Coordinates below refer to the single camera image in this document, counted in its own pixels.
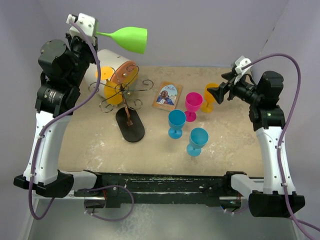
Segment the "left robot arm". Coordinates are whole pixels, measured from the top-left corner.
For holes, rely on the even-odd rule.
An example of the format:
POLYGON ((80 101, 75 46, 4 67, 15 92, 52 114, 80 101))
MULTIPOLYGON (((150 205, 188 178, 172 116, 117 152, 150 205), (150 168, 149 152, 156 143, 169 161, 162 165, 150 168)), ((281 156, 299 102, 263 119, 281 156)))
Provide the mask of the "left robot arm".
POLYGON ((80 84, 90 64, 96 62, 97 43, 66 34, 68 40, 54 39, 41 47, 42 68, 37 91, 36 129, 31 156, 23 174, 14 178, 16 187, 31 188, 46 198, 63 198, 71 190, 85 189, 91 196, 103 191, 97 174, 88 171, 60 171, 58 161, 63 137, 71 120, 70 110, 80 96, 80 84))

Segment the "orange wine glass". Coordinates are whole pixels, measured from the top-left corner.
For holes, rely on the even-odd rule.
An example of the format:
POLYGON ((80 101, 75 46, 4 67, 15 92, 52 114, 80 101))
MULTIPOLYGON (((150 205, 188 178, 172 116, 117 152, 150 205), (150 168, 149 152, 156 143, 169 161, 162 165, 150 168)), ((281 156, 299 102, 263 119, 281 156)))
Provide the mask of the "orange wine glass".
POLYGON ((211 113, 214 110, 215 98, 208 92, 208 88, 218 88, 219 85, 216 83, 209 83, 205 86, 203 94, 203 103, 201 104, 201 111, 204 113, 211 113))
POLYGON ((102 66, 100 73, 98 94, 111 105, 120 104, 123 101, 120 90, 121 81, 115 69, 110 66, 102 66))

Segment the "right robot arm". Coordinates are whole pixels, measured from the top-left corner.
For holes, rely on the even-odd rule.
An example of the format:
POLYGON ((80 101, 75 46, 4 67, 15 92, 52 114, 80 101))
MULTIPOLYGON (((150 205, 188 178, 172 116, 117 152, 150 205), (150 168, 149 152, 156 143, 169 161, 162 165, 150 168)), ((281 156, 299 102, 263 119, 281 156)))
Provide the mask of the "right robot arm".
POLYGON ((249 119, 258 139, 263 161, 263 184, 256 183, 244 172, 228 171, 222 190, 228 196, 237 192, 248 200, 249 211, 254 217, 289 218, 305 206, 305 198, 296 193, 291 179, 285 147, 285 126, 289 122, 277 104, 282 92, 283 77, 275 71, 266 71, 260 81, 246 82, 236 74, 222 74, 226 82, 207 91, 218 104, 228 94, 231 101, 237 97, 249 104, 249 119))

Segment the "orange wine glass front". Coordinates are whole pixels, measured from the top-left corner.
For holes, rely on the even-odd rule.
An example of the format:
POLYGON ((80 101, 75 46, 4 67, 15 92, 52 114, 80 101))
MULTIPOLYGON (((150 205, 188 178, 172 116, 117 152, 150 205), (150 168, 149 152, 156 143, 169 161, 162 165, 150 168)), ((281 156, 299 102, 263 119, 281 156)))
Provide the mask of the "orange wine glass front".
POLYGON ((120 104, 123 101, 120 90, 121 81, 115 69, 110 66, 102 66, 100 73, 98 94, 111 105, 120 104))

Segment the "orange wine glass back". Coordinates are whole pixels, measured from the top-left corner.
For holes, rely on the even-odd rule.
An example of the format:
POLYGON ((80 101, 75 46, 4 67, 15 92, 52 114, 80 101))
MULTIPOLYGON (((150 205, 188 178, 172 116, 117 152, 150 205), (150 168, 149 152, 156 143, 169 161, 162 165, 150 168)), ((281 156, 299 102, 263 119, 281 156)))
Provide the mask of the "orange wine glass back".
POLYGON ((208 92, 208 88, 218 88, 219 85, 216 83, 209 83, 205 86, 203 94, 203 103, 201 104, 201 111, 204 113, 211 113, 214 110, 215 98, 208 92))

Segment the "green wine glass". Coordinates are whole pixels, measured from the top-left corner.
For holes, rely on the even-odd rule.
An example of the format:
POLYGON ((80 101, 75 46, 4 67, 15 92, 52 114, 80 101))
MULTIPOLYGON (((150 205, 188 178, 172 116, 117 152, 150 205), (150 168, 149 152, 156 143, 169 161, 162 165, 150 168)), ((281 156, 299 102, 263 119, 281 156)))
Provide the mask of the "green wine glass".
POLYGON ((127 26, 112 33, 96 32, 97 35, 109 37, 123 49, 144 54, 148 42, 148 30, 142 27, 127 26))

